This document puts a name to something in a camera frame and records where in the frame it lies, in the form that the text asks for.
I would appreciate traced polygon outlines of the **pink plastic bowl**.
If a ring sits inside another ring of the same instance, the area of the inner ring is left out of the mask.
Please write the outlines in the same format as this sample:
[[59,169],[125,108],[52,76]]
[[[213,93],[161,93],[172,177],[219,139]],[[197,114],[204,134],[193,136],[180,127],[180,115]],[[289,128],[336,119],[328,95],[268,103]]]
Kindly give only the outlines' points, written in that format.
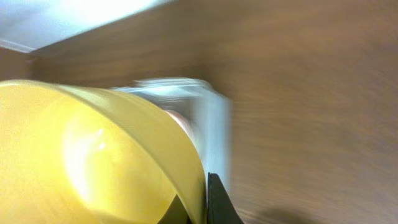
[[184,132],[191,139],[191,141],[193,141],[195,138],[195,135],[194,135],[193,129],[192,129],[190,123],[188,122],[188,120],[176,111],[165,110],[165,112],[170,117],[173,118],[173,120],[184,130]]

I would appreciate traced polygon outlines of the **yellow plastic bowl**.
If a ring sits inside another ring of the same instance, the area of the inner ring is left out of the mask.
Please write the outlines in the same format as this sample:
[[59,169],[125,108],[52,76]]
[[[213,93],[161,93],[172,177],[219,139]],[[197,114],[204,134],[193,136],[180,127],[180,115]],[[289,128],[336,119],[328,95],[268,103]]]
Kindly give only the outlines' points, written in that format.
[[191,139],[139,96],[1,82],[2,223],[158,223],[176,195],[206,221]]

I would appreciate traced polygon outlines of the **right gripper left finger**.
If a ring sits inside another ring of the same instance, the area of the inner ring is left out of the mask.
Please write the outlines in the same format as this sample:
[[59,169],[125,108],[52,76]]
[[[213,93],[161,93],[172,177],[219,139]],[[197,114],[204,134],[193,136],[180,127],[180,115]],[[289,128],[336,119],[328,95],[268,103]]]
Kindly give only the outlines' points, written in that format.
[[158,224],[190,224],[190,218],[178,195],[175,196]]

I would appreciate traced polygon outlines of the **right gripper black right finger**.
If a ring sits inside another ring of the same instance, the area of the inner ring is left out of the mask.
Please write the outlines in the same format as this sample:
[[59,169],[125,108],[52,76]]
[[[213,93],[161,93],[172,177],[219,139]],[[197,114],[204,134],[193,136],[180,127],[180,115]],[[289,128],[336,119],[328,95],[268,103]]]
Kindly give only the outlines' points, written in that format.
[[218,174],[208,173],[207,224],[243,224]]

